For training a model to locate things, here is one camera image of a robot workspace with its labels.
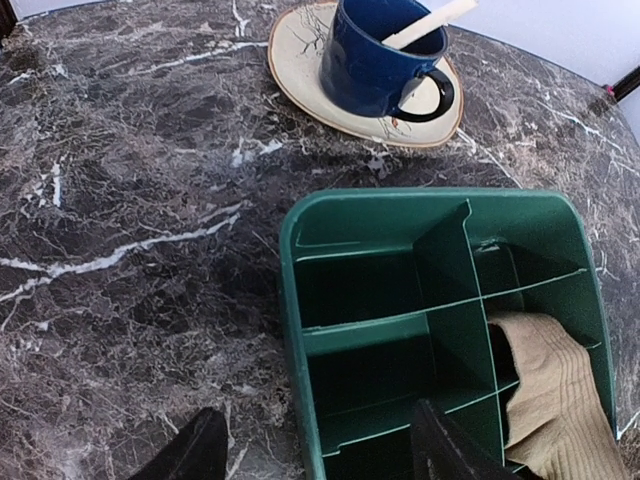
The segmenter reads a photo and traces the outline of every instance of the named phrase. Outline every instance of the mug handle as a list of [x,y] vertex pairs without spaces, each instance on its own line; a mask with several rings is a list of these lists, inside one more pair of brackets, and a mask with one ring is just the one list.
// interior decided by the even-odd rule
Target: mug handle
[[391,114],[392,117],[395,117],[398,120],[404,120],[405,122],[422,123],[430,122],[431,120],[435,120],[436,118],[441,117],[442,115],[447,113],[447,111],[451,108],[451,105],[453,105],[453,99],[455,97],[453,83],[451,83],[449,77],[447,77],[438,69],[421,73],[418,76],[418,78],[422,79],[426,77],[429,77],[431,80],[433,80],[433,82],[438,87],[438,92],[440,93],[438,108],[436,108],[431,113],[420,114],[405,112],[400,107],[397,107],[396,111]]

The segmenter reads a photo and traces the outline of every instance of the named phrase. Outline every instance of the white utensil handle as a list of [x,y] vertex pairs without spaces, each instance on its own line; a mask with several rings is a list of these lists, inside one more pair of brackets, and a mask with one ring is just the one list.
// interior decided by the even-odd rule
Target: white utensil handle
[[382,41],[382,44],[397,50],[402,50],[407,45],[412,44],[437,28],[452,22],[477,6],[478,0],[453,0],[421,19],[416,20],[398,33],[387,37]]

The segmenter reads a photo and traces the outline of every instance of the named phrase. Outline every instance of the dark marble surface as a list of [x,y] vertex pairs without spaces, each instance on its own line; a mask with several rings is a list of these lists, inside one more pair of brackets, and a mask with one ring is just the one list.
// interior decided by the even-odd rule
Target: dark marble surface
[[199,407],[232,478],[299,478],[277,239],[327,187],[566,192],[608,314],[619,425],[640,410],[640,148],[595,85],[452,31],[458,135],[410,151],[310,119],[270,77],[291,2],[110,3],[0,57],[0,477],[120,479]]

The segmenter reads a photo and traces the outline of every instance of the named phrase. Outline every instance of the saucer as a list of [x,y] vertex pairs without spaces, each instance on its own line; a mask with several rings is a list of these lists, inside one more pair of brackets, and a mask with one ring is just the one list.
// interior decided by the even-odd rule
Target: saucer
[[[462,119],[464,102],[460,79],[445,58],[436,65],[453,83],[455,99],[447,113],[431,122],[360,117],[335,106],[326,97],[318,72],[336,6],[331,2],[294,7],[283,13],[271,30],[269,67],[285,95],[322,123],[356,137],[401,147],[435,147],[449,140]],[[431,112],[438,100],[436,85],[426,79],[402,108],[411,113]]]

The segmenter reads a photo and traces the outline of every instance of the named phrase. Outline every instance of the striped cloth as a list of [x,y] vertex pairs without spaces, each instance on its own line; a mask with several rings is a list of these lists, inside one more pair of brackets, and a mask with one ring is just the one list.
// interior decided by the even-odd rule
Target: striped cloth
[[589,354],[554,318],[499,313],[520,385],[507,403],[506,456],[545,480],[628,480]]

